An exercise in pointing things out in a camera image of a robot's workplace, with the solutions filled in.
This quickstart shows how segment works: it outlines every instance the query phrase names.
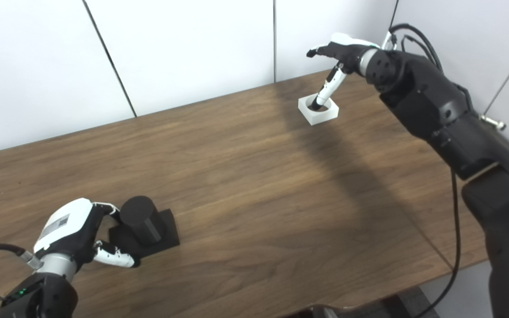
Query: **metal bolt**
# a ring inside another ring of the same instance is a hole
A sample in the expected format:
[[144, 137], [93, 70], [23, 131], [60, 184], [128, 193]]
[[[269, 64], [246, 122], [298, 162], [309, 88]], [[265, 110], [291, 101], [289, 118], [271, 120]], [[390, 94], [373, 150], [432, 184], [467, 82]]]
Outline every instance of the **metal bolt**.
[[498, 130], [504, 130], [505, 129], [505, 123], [503, 121], [495, 121], [490, 117], [487, 117], [485, 115], [479, 115], [479, 119], [481, 121], [484, 121], [485, 123], [489, 123], [494, 126], [494, 128]]

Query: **black cylinder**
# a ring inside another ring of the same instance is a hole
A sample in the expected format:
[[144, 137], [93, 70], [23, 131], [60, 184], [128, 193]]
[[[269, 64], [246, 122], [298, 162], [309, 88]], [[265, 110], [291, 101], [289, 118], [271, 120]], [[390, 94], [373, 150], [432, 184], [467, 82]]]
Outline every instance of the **black cylinder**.
[[164, 223], [149, 197], [132, 197], [123, 204], [119, 215], [123, 224], [145, 246], [158, 243], [164, 237]]

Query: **white robotic hand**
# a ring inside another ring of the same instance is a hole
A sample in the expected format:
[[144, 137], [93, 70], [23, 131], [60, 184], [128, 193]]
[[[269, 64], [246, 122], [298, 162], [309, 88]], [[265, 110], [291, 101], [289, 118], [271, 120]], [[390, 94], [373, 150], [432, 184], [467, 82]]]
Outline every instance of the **white robotic hand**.
[[311, 106], [309, 106], [311, 110], [319, 110], [339, 85], [343, 83], [347, 74], [360, 71], [360, 58], [370, 49], [374, 49], [375, 52], [376, 49], [380, 49], [380, 46], [373, 42], [352, 38], [347, 34], [335, 33], [331, 36], [329, 44], [316, 46], [309, 50], [307, 57], [319, 55], [332, 57], [339, 61], [325, 79], [325, 84], [323, 84], [315, 99], [313, 99]]

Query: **black square base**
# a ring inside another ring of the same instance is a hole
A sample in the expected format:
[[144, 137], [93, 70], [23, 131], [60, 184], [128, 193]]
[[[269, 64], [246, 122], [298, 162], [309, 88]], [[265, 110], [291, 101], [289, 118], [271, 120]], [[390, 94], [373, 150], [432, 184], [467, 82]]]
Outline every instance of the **black square base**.
[[121, 249], [123, 253], [143, 258], [155, 253], [167, 250], [168, 248], [180, 245], [176, 221], [170, 209], [158, 212], [164, 223], [165, 233], [162, 240], [156, 244], [143, 246], [131, 232], [131, 229], [123, 224], [109, 229], [109, 242]]

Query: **connector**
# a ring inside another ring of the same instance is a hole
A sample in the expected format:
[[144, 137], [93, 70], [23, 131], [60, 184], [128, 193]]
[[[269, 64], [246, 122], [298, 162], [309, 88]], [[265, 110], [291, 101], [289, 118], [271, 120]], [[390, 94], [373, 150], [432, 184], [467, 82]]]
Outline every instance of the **connector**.
[[26, 262], [26, 264], [34, 270], [42, 267], [42, 261], [39, 260], [34, 254], [29, 251], [25, 251], [20, 255], [20, 258]]

